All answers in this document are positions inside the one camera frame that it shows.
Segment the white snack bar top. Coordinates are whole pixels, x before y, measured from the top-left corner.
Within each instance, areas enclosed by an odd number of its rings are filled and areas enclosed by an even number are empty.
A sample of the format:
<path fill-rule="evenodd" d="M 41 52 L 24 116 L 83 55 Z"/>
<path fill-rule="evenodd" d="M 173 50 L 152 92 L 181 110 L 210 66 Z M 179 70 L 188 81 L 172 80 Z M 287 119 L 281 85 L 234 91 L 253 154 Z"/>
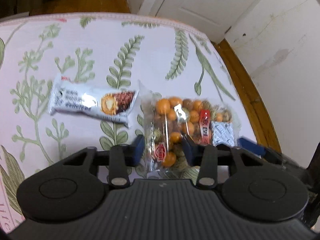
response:
<path fill-rule="evenodd" d="M 129 126 L 129 114 L 138 94 L 138 90 L 117 90 L 76 83 L 59 74 L 50 92 L 48 113 L 81 113 Z"/>

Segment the clear bag mixed nuts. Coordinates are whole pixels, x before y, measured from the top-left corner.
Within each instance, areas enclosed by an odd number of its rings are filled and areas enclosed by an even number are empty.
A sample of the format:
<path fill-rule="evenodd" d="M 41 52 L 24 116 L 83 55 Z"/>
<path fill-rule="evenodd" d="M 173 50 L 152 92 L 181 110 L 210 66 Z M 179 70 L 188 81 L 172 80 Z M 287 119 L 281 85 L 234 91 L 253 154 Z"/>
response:
<path fill-rule="evenodd" d="M 238 117 L 223 102 L 163 97 L 139 84 L 144 128 L 144 164 L 147 173 L 180 174 L 190 165 L 183 143 L 206 146 L 235 144 Z"/>

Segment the floral bed sheet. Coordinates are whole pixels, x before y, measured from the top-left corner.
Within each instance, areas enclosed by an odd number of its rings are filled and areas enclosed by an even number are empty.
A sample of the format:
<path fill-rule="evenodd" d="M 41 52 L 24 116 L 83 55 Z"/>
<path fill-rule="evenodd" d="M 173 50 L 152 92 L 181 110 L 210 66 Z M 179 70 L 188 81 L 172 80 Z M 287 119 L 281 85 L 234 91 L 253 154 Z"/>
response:
<path fill-rule="evenodd" d="M 106 90 L 207 100 L 231 110 L 237 137 L 255 139 L 229 72 L 206 35 L 175 21 L 131 14 L 83 13 L 1 23 L 1 229 L 24 217 L 20 183 L 70 154 L 108 150 L 144 132 L 137 102 L 128 127 L 81 114 L 48 114 L 57 75 Z"/>

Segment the white door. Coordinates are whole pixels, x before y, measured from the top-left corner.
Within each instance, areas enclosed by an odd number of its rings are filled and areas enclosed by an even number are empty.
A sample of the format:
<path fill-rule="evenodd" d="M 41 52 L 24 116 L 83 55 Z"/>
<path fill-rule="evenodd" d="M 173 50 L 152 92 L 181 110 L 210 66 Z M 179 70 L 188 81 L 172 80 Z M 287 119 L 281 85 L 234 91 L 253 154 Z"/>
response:
<path fill-rule="evenodd" d="M 227 32 L 259 0 L 144 0 L 138 14 L 157 16 L 191 25 L 213 42 Z"/>

